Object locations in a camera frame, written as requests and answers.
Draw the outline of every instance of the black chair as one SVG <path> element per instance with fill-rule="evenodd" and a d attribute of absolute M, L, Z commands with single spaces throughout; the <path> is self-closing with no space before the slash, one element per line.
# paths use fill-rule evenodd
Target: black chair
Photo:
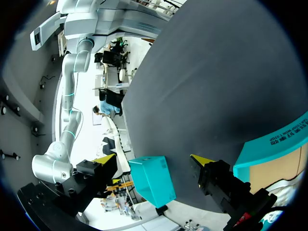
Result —
<path fill-rule="evenodd" d="M 112 66 L 115 66 L 117 68 L 120 68 L 121 65 L 125 65 L 127 62 L 127 55 L 121 55 L 120 53 L 114 53 L 111 51 L 104 51 L 103 53 L 103 63 L 104 64 L 111 64 Z"/>
<path fill-rule="evenodd" d="M 109 89 L 102 89 L 99 90 L 100 94 L 100 101 L 104 101 L 106 99 L 106 102 L 112 106 L 115 106 L 117 108 L 120 108 L 122 110 L 121 103 L 123 101 L 124 95 L 123 94 L 118 94 L 113 92 L 112 90 Z"/>
<path fill-rule="evenodd" d="M 111 42 L 115 45 L 111 46 L 110 51 L 115 52 L 115 53 L 124 53 L 124 47 L 128 45 L 128 44 L 125 44 L 125 42 L 127 42 L 127 40 L 125 40 L 124 42 L 121 42 L 121 41 Z"/>

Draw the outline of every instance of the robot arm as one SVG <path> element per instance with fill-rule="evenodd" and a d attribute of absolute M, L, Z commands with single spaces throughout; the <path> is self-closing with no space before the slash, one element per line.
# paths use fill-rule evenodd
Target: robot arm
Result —
<path fill-rule="evenodd" d="M 71 176 L 73 166 L 70 155 L 77 128 L 81 121 L 81 113 L 72 111 L 75 97 L 74 72 L 86 72 L 90 64 L 90 54 L 94 42 L 83 39 L 77 47 L 77 54 L 64 57 L 62 74 L 64 87 L 62 90 L 62 119 L 68 122 L 61 134 L 60 141 L 53 142 L 44 155 L 36 155 L 32 160 L 34 175 L 47 182 L 63 182 Z"/>
<path fill-rule="evenodd" d="M 57 13 L 30 34 L 32 50 L 38 50 L 64 23 L 70 54 L 64 57 L 61 119 L 68 122 L 60 140 L 44 155 L 32 160 L 34 175 L 55 183 L 68 179 L 73 171 L 70 155 L 80 124 L 80 112 L 72 111 L 75 97 L 74 73 L 87 72 L 90 54 L 117 37 L 156 38 L 170 17 L 130 0 L 59 0 Z"/>
<path fill-rule="evenodd" d="M 70 155 L 80 121 L 81 112 L 72 111 L 60 141 L 51 143 L 44 155 L 33 157 L 32 171 L 34 176 L 50 183 L 63 182 L 71 176 L 73 166 L 70 163 Z"/>

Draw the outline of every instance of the gray table surface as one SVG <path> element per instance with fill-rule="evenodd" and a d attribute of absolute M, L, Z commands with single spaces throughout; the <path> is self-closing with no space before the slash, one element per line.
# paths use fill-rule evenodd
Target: gray table surface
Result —
<path fill-rule="evenodd" d="M 220 212 L 199 190 L 190 154 L 234 165 L 246 141 L 306 112 L 308 94 L 291 41 L 260 3 L 188 0 L 123 104 L 136 157 L 166 156 L 177 200 Z"/>

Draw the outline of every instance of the white fabric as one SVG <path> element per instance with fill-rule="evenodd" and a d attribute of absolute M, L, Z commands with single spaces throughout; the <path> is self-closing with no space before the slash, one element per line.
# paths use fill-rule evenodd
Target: white fabric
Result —
<path fill-rule="evenodd" d="M 112 121 L 111 118 L 104 116 L 102 118 L 101 122 L 101 128 L 102 128 L 102 137 L 101 137 L 101 144 L 98 146 L 96 155 L 98 158 L 107 156 L 103 153 L 103 146 L 106 145 L 105 142 L 103 142 L 103 139 L 105 137 L 108 137 L 115 141 L 115 150 L 112 149 L 111 151 L 114 151 L 116 153 L 116 164 L 117 164 L 117 172 L 113 176 L 113 178 L 119 178 L 123 173 L 130 172 L 130 167 L 128 164 L 128 161 L 126 159 L 125 153 L 123 152 L 119 132 L 116 128 L 116 125 Z"/>
<path fill-rule="evenodd" d="M 269 193 L 270 194 L 273 193 L 277 196 L 277 201 L 273 207 L 285 206 L 291 202 L 293 196 L 296 193 L 296 189 L 301 183 L 302 175 L 303 173 L 299 174 L 294 180 L 291 181 L 280 180 L 269 187 L 270 189 L 272 189 Z M 282 211 L 273 211 L 271 213 L 266 214 L 263 219 L 266 220 L 268 223 L 273 223 L 274 221 L 277 220 L 277 218 L 280 216 L 281 213 Z"/>

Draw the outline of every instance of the black cable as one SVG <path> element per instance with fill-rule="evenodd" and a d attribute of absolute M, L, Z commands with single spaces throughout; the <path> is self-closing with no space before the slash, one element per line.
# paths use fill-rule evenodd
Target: black cable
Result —
<path fill-rule="evenodd" d="M 302 147 L 300 147 L 300 152 L 299 152 L 299 162 L 298 162 L 298 166 L 297 166 L 297 172 L 296 172 L 296 175 L 298 175 L 298 170 L 299 170 L 299 165 L 300 165 L 300 158 L 301 158 L 301 154 L 302 154 Z"/>
<path fill-rule="evenodd" d="M 40 79 L 42 81 L 43 78 L 47 79 L 47 80 L 51 80 L 52 78 L 54 78 L 55 76 L 51 76 L 50 78 L 47 78 L 46 76 L 42 76 L 42 78 Z"/>
<path fill-rule="evenodd" d="M 183 5 L 183 3 L 180 3 L 180 2 L 178 2 L 178 1 L 174 1 L 174 0 L 170 0 L 170 1 L 173 1 L 173 2 L 176 2 L 176 3 L 178 3 L 178 4 Z"/>

